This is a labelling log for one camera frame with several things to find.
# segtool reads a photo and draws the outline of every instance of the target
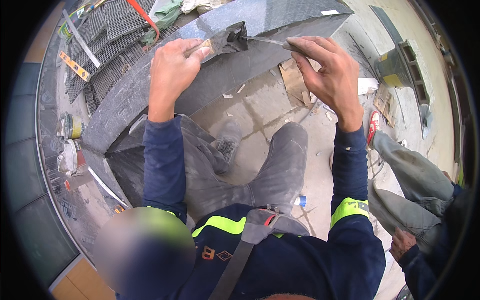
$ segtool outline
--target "dusty floor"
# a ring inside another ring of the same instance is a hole
[[[397,97],[400,108],[397,112],[395,128],[390,128],[384,122],[382,128],[397,141],[407,140],[407,147],[418,151],[437,164],[440,169],[453,173],[453,121],[448,96],[447,85],[443,75],[443,58],[436,48],[427,29],[415,14],[407,0],[371,1],[362,0],[347,2],[355,15],[344,24],[333,39],[360,62],[359,77],[372,77],[368,71],[368,62],[356,51],[349,33],[358,37],[366,48],[370,48],[372,56],[389,51],[394,44],[368,5],[385,9],[398,31],[405,38],[413,38],[426,61],[430,80],[434,88],[435,101],[432,105],[433,125],[425,140],[421,136],[420,119],[413,90],[404,88],[392,90]],[[308,113],[305,107],[293,107],[287,97],[287,92],[278,67],[273,69],[276,76],[265,72],[246,83],[245,88],[237,94],[236,87],[225,94],[233,98],[218,98],[209,106],[192,116],[192,119],[210,132],[218,133],[223,122],[228,118],[236,118],[242,127],[243,139],[235,160],[235,167],[224,180],[232,184],[247,183],[253,179],[263,164],[268,153],[267,139],[285,124],[286,120],[299,121]],[[368,124],[373,106],[373,95],[359,96],[365,108],[364,124]],[[326,110],[320,109],[316,115],[308,117],[302,124],[309,135],[307,169],[305,184],[301,194],[307,196],[305,208],[296,206],[293,215],[298,217],[310,229],[312,235],[326,240],[330,225],[330,206],[333,182],[329,167],[329,157],[333,151],[336,117],[329,121]],[[375,151],[369,151],[369,166],[378,158]],[[369,168],[369,178],[377,172],[378,166]],[[390,167],[385,164],[382,171],[375,177],[379,188],[402,195],[398,182]],[[371,216],[375,234],[382,240],[386,251],[387,267],[384,278],[378,290],[376,299],[392,299],[405,284],[403,273],[393,257],[388,252],[391,236]]]

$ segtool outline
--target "reflective sleeve band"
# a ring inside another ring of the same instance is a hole
[[[176,216],[173,212],[169,212],[168,210],[165,210],[167,213],[171,213],[172,215]]]
[[[352,198],[343,199],[342,203],[336,208],[330,221],[330,229],[341,218],[351,215],[364,215],[368,218],[368,201],[355,200]]]
[[[192,236],[194,238],[197,237],[205,226],[213,226],[231,234],[239,234],[242,233],[246,220],[247,218],[243,217],[240,219],[240,221],[235,222],[222,216],[211,216],[202,227],[196,229],[192,233]]]

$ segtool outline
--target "leg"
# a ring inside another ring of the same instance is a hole
[[[375,188],[372,180],[368,180],[368,206],[390,235],[395,234],[395,227],[408,231],[419,249],[430,253],[442,226],[438,217],[395,193]]]
[[[370,146],[390,165],[405,198],[422,206],[436,198],[431,211],[437,216],[443,215],[454,188],[436,165],[420,153],[399,145],[382,131],[375,132]]]
[[[283,125],[273,135],[263,166],[248,184],[255,206],[271,204],[290,214],[293,201],[303,187],[307,140],[305,128],[295,122]]]
[[[187,179],[185,203],[192,219],[197,222],[234,203],[253,205],[246,185],[231,185],[215,176],[228,171],[223,154],[190,131],[182,128],[182,133]]]

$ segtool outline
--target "gray sneaker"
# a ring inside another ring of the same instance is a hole
[[[241,141],[240,123],[235,119],[229,119],[224,124],[216,139],[216,149],[223,154],[225,161],[231,168],[235,160],[235,154]]]

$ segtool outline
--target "red sneaker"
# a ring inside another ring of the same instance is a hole
[[[376,110],[373,111],[370,117],[370,126],[368,128],[367,145],[370,145],[370,141],[375,134],[375,131],[380,130],[380,113]]]

